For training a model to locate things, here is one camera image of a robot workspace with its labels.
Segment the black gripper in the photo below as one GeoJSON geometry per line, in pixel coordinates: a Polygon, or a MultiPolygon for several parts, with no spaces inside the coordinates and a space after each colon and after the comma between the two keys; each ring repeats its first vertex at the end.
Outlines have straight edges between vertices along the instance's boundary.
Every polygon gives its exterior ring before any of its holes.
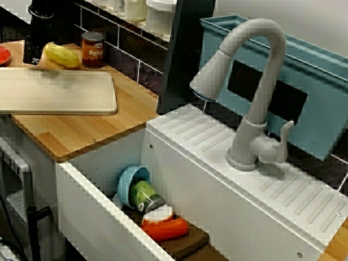
{"type": "Polygon", "coordinates": [[[32,17],[30,30],[24,38],[24,55],[22,61],[25,64],[38,65],[43,48],[50,42],[56,42],[58,36],[53,24],[53,19],[41,19],[32,17]]]}

